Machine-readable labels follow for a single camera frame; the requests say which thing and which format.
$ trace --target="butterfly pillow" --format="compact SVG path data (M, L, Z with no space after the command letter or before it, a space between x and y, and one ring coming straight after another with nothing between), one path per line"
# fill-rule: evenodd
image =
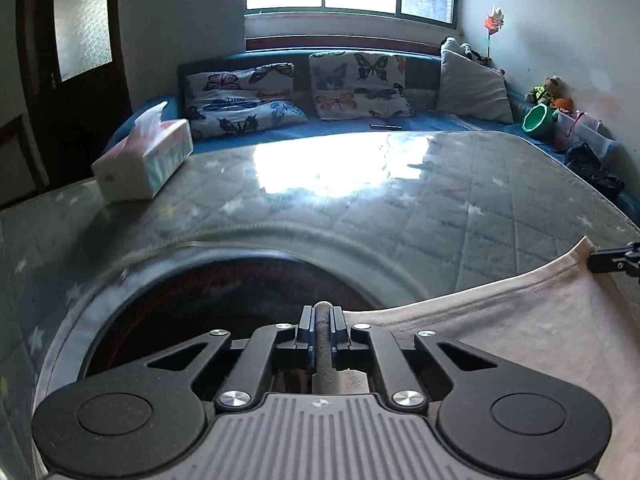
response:
M309 57L318 116L337 121L414 115L404 97L404 56L318 52Z
M274 100L289 98L293 92L293 64L272 63L233 72L201 72L188 75L187 83L188 99L220 91L261 92Z
M193 101L187 108L187 118L196 140L306 123L305 113L290 101L265 102L251 98Z

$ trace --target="pillow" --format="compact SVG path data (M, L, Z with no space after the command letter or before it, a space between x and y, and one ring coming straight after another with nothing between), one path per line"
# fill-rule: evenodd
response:
M436 110L513 124L504 76L445 49L442 50Z
M443 50L450 50L452 52L455 52L456 54L460 54L460 56L466 57L465 48L462 45L458 44L456 38L447 38L440 47L441 54Z
M219 90L251 90L288 98L293 92L293 64L272 63L234 72L202 72L187 76L187 99L210 95Z
M191 101L187 107L187 119L196 140L306 123L305 113L290 101L264 102L259 98L230 95Z
M306 123L291 103L293 65L273 63L234 72L187 76L186 118L194 139L253 133Z
M309 56L314 105L322 120L410 117L404 56L318 52Z

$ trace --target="green bowl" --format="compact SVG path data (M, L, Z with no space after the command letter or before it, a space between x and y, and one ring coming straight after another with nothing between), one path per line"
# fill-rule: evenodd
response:
M524 118L522 129L536 140L549 140L553 135L554 117L547 105L533 107Z

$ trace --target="screw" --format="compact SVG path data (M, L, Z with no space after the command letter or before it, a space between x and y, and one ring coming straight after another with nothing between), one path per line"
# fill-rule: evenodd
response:
M240 392L239 390L231 390L224 392L218 397L221 404L229 406L231 408L238 408L245 406L251 400L251 396L247 392Z
M424 402L424 395L416 392L415 390L403 390L401 392L395 393L391 398L396 404L398 404L399 406L404 406L406 408L417 406L418 404L422 404Z

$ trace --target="tissue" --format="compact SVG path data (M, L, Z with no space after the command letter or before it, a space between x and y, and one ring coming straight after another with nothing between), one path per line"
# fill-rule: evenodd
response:
M151 200L193 152L189 121L161 121L166 104L140 115L131 133L92 164L107 202Z

